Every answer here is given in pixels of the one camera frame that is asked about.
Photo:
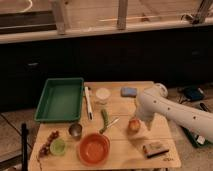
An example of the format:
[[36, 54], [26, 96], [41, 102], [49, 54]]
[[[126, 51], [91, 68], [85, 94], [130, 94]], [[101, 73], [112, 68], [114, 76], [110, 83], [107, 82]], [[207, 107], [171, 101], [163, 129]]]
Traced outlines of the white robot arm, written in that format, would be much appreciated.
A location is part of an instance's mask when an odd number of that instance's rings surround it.
[[213, 143], [213, 113], [170, 101], [167, 96], [161, 83], [139, 91], [135, 115], [150, 128], [154, 115], [161, 114]]

